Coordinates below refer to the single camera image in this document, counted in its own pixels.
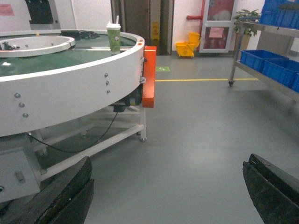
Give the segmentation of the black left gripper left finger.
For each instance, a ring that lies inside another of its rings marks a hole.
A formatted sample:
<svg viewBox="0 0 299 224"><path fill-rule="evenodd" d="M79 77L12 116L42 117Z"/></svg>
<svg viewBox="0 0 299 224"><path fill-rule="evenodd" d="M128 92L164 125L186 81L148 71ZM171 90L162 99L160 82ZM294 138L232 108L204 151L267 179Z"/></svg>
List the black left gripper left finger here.
<svg viewBox="0 0 299 224"><path fill-rule="evenodd" d="M94 194L92 162L84 157L11 214L2 224L83 224Z"/></svg>

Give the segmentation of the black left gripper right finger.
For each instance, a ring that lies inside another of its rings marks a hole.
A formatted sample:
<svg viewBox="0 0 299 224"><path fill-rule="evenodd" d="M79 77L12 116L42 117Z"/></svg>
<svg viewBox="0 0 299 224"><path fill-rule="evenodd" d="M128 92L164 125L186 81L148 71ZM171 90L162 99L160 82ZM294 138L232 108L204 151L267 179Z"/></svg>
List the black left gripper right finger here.
<svg viewBox="0 0 299 224"><path fill-rule="evenodd" d="M249 196L265 224L299 222L299 180L257 154L243 163Z"/></svg>

